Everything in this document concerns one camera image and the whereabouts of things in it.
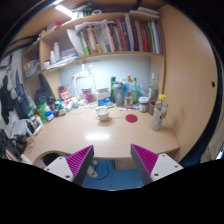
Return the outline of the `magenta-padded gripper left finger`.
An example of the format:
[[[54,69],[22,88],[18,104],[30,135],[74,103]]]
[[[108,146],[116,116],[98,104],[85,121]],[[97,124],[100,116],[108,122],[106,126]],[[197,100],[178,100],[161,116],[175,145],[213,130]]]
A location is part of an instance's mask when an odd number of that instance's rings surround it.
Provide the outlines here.
[[[45,171],[81,186],[93,156],[94,147],[90,145],[68,157],[59,156]]]

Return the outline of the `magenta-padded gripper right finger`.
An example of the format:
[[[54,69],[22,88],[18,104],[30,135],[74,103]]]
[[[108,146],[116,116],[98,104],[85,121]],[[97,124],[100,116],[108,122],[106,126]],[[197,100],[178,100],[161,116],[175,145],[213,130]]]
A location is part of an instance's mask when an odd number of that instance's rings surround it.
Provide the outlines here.
[[[182,169],[181,165],[165,153],[157,155],[135,144],[131,145],[130,153],[144,185]]]

